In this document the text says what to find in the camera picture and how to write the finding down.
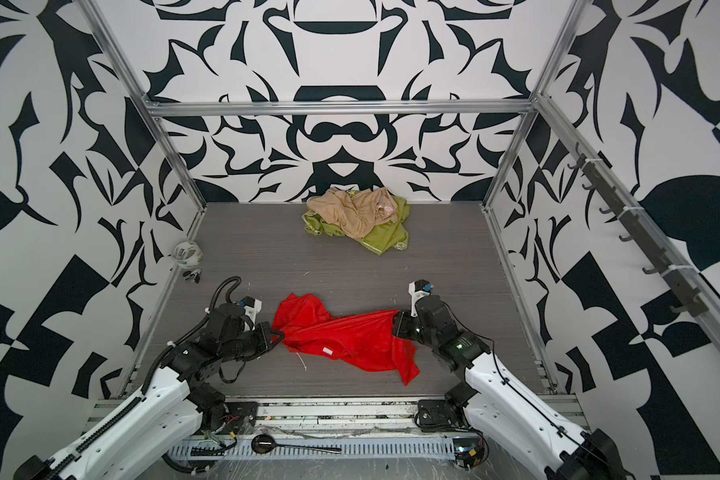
beige cloth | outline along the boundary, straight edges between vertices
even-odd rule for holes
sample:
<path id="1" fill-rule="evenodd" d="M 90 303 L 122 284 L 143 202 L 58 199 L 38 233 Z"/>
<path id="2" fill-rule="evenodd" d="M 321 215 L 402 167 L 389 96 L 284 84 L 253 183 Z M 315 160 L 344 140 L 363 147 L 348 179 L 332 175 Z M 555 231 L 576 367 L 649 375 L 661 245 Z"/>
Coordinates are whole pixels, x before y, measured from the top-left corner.
<path id="1" fill-rule="evenodd" d="M 307 200 L 307 207 L 350 238 L 363 238 L 375 225 L 398 221 L 398 205 L 386 187 L 352 193 L 331 188 Z"/>

patterned wall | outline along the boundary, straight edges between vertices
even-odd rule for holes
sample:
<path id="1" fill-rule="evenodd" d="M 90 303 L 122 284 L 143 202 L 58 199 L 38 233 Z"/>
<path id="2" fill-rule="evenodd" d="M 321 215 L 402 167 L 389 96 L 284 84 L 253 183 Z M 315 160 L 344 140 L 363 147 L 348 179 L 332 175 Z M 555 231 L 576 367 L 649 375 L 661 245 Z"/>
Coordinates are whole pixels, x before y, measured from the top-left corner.
<path id="1" fill-rule="evenodd" d="M 717 478 L 720 354 L 573 162 L 538 118 L 493 206 L 559 389 L 640 480 Z"/>
<path id="2" fill-rule="evenodd" d="M 331 187 L 482 200 L 518 114 L 168 118 L 208 201 L 300 201 Z"/>
<path id="3" fill-rule="evenodd" d="M 161 101 L 528 97 L 570 0 L 100 0 Z"/>
<path id="4" fill-rule="evenodd" d="M 0 478 L 112 394 L 196 209 L 69 0 L 0 0 Z"/>
<path id="5" fill-rule="evenodd" d="M 550 93 L 720 294 L 720 0 L 596 0 Z"/>

pile of clothes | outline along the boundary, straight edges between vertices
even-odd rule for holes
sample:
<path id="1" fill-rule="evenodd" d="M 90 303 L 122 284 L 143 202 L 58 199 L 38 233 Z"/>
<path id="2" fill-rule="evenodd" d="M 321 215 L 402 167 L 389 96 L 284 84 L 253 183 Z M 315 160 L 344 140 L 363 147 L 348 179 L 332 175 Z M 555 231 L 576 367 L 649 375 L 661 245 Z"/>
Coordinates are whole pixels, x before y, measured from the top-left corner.
<path id="1" fill-rule="evenodd" d="M 307 208 L 302 218 L 304 230 L 310 234 L 348 236 L 377 255 L 392 247 L 408 248 L 403 221 L 411 207 L 386 187 L 363 191 L 331 188 L 325 195 L 307 200 Z"/>

zip tie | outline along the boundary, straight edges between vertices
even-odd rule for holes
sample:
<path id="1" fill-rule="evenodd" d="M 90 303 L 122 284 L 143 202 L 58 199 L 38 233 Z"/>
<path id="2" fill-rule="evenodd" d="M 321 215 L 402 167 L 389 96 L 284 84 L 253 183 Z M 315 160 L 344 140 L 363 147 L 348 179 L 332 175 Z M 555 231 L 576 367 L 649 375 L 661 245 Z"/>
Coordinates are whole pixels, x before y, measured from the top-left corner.
<path id="1" fill-rule="evenodd" d="M 621 220 L 621 216 L 630 210 L 644 210 L 644 208 L 642 206 L 624 206 L 621 213 L 616 216 L 616 220 Z"/>
<path id="2" fill-rule="evenodd" d="M 681 269 L 681 268 L 691 269 L 691 270 L 693 270 L 693 271 L 696 271 L 696 268 L 695 268 L 693 265 L 675 265 L 675 264 L 672 264 L 672 265 L 669 265 L 669 266 L 666 268 L 666 270 L 663 271 L 663 273 L 661 274 L 661 276 L 664 277 L 664 275 L 668 274 L 669 272 L 673 272 L 674 270 L 679 270 L 679 269 Z"/>

green cloth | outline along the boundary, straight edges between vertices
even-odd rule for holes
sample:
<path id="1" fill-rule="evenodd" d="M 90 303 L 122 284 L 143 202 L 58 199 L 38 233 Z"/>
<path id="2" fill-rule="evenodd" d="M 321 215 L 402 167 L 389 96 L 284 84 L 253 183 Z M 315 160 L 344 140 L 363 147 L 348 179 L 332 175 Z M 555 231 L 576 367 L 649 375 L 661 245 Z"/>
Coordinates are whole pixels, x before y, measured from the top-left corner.
<path id="1" fill-rule="evenodd" d="M 408 205 L 405 198 L 393 198 L 398 204 L 398 221 L 376 225 L 368 235 L 356 239 L 357 242 L 376 255 L 381 255 L 392 247 L 398 250 L 408 248 L 408 232 L 403 226 L 403 222 L 411 214 L 411 206 Z M 308 210 L 306 214 L 302 215 L 302 218 L 304 219 L 304 230 L 312 235 L 345 236 L 341 228 L 327 224 L 321 216 L 312 210 Z"/>

